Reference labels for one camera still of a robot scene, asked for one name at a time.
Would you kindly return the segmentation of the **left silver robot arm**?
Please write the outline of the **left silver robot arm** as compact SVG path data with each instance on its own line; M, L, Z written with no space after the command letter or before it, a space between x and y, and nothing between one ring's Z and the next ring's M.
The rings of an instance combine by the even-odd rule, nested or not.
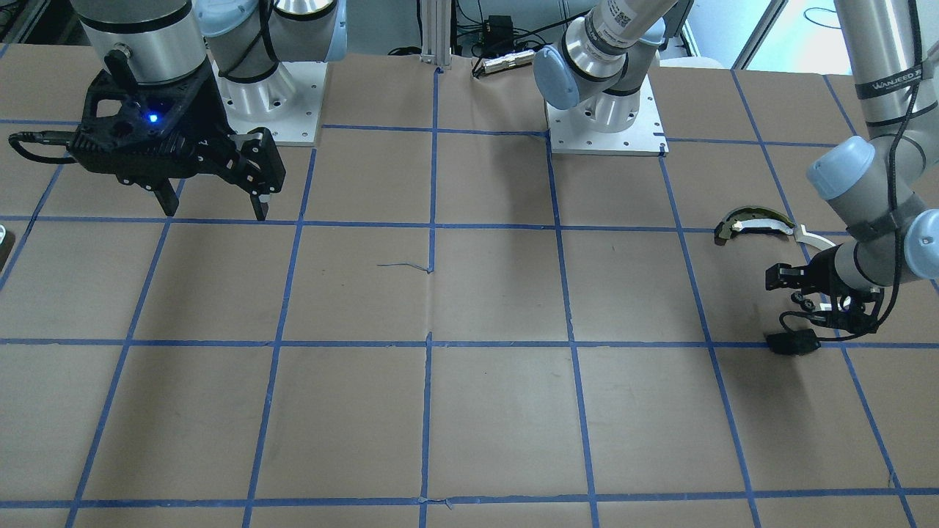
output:
M600 1L537 51L536 86L568 110L598 95L628 96L647 73L638 47L661 40L671 1ZM852 304L891 287L937 278L937 211L911 186L937 164L937 99L915 1L838 1L855 93L868 139L858 135L819 157L807 178L841 217L849 243L807 266L775 265L768 290L791 288Z

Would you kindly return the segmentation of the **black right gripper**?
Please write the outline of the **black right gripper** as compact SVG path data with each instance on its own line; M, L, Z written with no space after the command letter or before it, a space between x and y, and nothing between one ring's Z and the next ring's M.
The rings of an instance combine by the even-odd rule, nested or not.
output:
M224 173L224 181L249 195L256 220L268 217L271 195L281 193L286 170L274 134L259 127L245 134L232 129L211 63L204 62L188 78L186 100L175 135L173 161L187 173ZM170 180L150 187L165 216L179 206Z

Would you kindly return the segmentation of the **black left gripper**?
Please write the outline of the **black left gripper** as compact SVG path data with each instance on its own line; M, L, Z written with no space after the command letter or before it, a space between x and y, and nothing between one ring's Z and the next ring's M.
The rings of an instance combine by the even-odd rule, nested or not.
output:
M765 290L796 290L791 294L791 301L798 306L800 314L831 313L831 303L816 303L802 292L824 294L831 298L849 296L852 288L844 283L836 271L836 252L839 249L841 245L821 251L813 255L805 266L772 265L765 271Z

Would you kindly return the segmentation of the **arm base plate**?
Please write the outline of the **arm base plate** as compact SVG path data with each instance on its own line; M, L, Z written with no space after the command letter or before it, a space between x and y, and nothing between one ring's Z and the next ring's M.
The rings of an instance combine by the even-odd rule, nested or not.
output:
M664 156L668 140L651 81L628 96L600 93L573 109L545 103L551 150L569 155Z
M237 83L216 78L228 123L235 133L263 127L279 146L314 146L320 130L325 62L282 62L268 78Z

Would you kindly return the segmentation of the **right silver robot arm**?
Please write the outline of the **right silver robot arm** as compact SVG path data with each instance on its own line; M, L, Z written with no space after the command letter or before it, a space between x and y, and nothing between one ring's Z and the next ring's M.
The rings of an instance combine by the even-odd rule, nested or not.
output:
M343 1L74 1L103 63L70 159L178 209L174 180L214 175L265 220L286 176L271 125L308 118L293 65L348 50Z

